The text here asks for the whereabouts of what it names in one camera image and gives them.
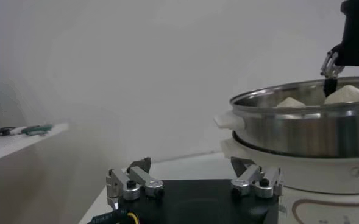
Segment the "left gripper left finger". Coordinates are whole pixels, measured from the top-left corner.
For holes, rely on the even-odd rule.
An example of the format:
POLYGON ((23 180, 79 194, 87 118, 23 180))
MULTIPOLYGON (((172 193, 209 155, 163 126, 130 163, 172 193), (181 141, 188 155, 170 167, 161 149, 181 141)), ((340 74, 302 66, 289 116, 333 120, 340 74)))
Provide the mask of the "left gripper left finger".
POLYGON ((133 202, 146 197, 160 199, 164 196, 162 180, 150 176, 151 158, 133 161, 125 171, 110 169, 106 176, 107 203, 113 209, 119 208, 120 199, 133 202))

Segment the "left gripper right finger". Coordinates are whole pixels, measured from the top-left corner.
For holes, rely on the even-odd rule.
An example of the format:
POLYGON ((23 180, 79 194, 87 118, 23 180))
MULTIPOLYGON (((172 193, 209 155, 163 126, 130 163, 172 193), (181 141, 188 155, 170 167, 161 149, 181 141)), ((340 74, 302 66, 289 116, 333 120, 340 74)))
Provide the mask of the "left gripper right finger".
POLYGON ((231 157, 231 165, 236 178, 230 181, 231 193, 236 198, 255 194, 269 199, 283 194, 283 175, 281 168, 264 169, 250 159, 231 157))

